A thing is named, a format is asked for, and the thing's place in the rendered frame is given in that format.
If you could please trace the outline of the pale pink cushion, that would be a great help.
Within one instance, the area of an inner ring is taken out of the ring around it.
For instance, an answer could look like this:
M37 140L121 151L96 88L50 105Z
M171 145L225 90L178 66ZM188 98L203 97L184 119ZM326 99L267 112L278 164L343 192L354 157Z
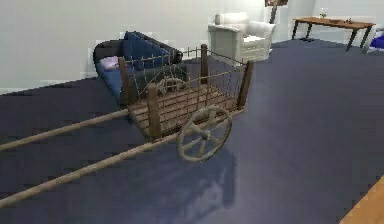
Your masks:
M119 57L110 56L100 60L101 65L105 70L114 70L119 67Z

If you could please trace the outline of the brown wooden cart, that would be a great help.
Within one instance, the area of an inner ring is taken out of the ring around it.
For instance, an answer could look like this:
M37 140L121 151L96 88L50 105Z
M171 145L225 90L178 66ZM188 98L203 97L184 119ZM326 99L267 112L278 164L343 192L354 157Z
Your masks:
M238 61L206 46L193 52L194 61L200 66L197 73L185 71L177 77L175 72L180 67L170 64L139 86L135 76L122 71L122 110L1 144L0 151L6 151L124 116L130 117L147 139L142 145L0 199L0 208L172 141L186 161L201 162L213 157L230 136L233 118L245 110L255 62Z

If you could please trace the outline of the blue seat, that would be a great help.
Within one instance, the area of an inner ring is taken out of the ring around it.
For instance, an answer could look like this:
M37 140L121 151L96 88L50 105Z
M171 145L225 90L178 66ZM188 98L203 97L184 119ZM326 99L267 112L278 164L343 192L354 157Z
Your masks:
M384 49L384 34L372 39L370 46L373 48Z

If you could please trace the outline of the brown wooden table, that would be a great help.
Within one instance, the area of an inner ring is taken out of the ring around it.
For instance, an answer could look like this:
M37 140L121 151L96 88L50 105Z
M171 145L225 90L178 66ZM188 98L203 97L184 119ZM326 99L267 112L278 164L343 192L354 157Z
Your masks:
M363 47L369 33L371 32L374 23L367 22L355 22L352 23L345 22L346 20L341 19L326 19L326 18L318 18L318 17L304 17L304 18L296 18L294 19L294 27L291 39L294 40L296 37L296 32L299 24L307 24L308 28L305 36L302 38L302 41L311 42L312 38L309 37L310 32L312 30L313 25L325 26L325 27L334 27L334 28L342 28L342 29L350 29L352 31L351 36L349 38L349 42L347 44L346 50L349 51L352 47L352 43L355 40L355 37L359 30L365 29L365 33L363 39L360 43L360 47Z

